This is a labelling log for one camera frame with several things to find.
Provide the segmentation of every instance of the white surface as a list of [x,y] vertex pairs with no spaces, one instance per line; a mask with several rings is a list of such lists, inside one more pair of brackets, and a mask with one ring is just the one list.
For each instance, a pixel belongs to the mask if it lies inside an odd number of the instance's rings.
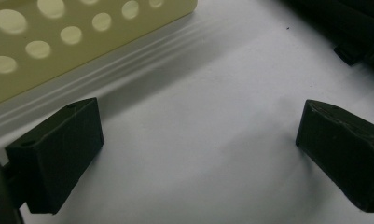
[[374,123],[374,72],[333,47],[281,1],[200,0],[181,21],[1,104],[6,162],[6,144],[99,97],[103,151],[58,215],[24,206],[26,223],[374,223],[294,144],[308,98]]

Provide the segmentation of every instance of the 3d printed part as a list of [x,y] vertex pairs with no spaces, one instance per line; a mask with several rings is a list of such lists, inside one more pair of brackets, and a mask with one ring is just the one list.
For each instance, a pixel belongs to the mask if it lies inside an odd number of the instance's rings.
[[104,143],[96,99],[70,104],[6,147],[32,213],[56,214]]
[[374,212],[374,125],[341,109],[306,101],[297,145],[365,212]]
[[197,0],[0,0],[0,102],[192,12]]

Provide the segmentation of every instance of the yellow plastic box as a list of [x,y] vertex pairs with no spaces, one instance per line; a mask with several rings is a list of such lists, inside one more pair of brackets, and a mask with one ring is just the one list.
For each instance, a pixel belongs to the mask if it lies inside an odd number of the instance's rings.
[[0,0],[0,102],[192,12],[197,0]]

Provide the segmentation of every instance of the perforated container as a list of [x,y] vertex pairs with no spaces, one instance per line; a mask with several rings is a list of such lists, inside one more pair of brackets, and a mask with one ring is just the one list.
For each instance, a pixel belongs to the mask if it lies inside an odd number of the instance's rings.
[[192,12],[197,0],[0,0],[0,102]]

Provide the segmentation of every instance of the circular hole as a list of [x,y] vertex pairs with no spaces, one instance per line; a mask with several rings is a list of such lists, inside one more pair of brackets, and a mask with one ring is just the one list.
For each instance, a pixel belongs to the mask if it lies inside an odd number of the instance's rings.
[[28,142],[22,143],[21,146],[22,147],[29,147],[29,146],[32,146],[34,144],[35,144],[35,140],[32,140],[32,141],[28,141]]
[[106,31],[111,26],[111,16],[107,13],[97,14],[92,20],[93,28],[97,31]]
[[47,17],[56,19],[64,15],[63,0],[38,0],[39,10]]
[[122,15],[127,20],[134,19],[139,13],[139,5],[136,1],[129,1],[123,5]]
[[82,39],[82,32],[76,26],[69,26],[61,31],[61,38],[68,45],[75,45]]
[[0,74],[8,74],[16,70],[18,67],[13,58],[0,56]]
[[149,5],[153,8],[161,7],[164,3],[164,0],[149,0]]
[[19,34],[27,28],[27,21],[20,12],[11,9],[0,10],[0,29],[9,34]]
[[85,3],[86,5],[93,5],[99,2],[99,0],[81,0],[82,3]]
[[26,46],[26,52],[35,59],[47,58],[50,51],[50,45],[44,41],[33,41]]

